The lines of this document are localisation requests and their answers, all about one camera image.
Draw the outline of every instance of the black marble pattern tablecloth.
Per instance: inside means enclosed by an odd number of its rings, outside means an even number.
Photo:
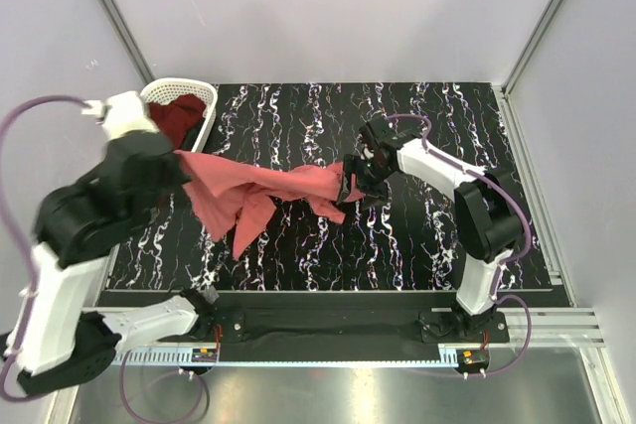
[[[410,112],[428,115],[429,139],[443,151],[513,170],[519,185],[513,193],[528,211],[487,83],[222,85],[205,151],[280,171],[326,166],[355,151],[364,121]],[[304,201],[279,202],[267,230],[238,261],[231,257],[232,233],[213,243],[185,194],[175,195],[152,226],[120,245],[106,289],[456,288],[465,255],[452,202],[413,177],[394,175],[389,182],[389,204],[365,212],[360,204],[345,205],[342,225],[314,215]],[[510,266],[503,287],[550,288],[536,237],[523,263]]]

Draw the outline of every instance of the white wall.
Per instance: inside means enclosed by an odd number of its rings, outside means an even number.
[[[636,2],[566,0],[514,106],[567,270],[636,417]]]
[[[43,94],[107,97],[142,86],[96,0],[0,0],[0,12],[0,116]],[[2,184],[25,231],[45,194],[94,165],[103,143],[99,128],[75,106],[43,106],[18,121],[3,151]],[[23,260],[1,228],[3,333],[15,325],[26,280]],[[0,421],[41,422],[46,401],[0,401]]]
[[[117,0],[156,76],[486,80],[549,0]]]

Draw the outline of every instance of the white laundry basket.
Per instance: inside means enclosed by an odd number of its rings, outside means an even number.
[[[206,111],[204,113],[204,123],[195,145],[192,147],[194,152],[200,153],[208,141],[208,136],[212,131],[212,126],[217,117],[217,89],[211,84],[195,79],[185,78],[161,78],[155,79],[141,90],[141,98],[148,102],[159,104],[168,104],[183,94],[192,93],[206,103]]]

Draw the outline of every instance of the crumpled cloth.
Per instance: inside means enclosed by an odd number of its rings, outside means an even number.
[[[193,126],[203,117],[206,103],[198,96],[182,94],[168,104],[148,103],[150,119],[159,130],[170,138],[175,149],[179,149]]]
[[[336,223],[345,219],[345,214],[333,204],[340,192],[342,163],[327,168],[306,165],[281,172],[211,154],[178,153],[183,171],[192,179],[184,189],[212,239],[218,241],[234,226],[237,228],[234,259],[267,227],[276,210],[271,197],[284,201],[306,199],[317,215]],[[363,196],[354,187],[347,201]]]

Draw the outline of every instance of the pink fabric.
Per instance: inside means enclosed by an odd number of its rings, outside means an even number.
[[[211,154],[179,151],[184,172],[192,178],[184,189],[194,212],[214,241],[237,227],[234,258],[265,230],[276,205],[270,197],[284,201],[307,199],[321,216],[342,223],[345,214],[332,203],[338,198],[342,163],[326,169],[301,166],[290,172],[272,171],[237,163]],[[347,201],[363,196],[355,190]]]

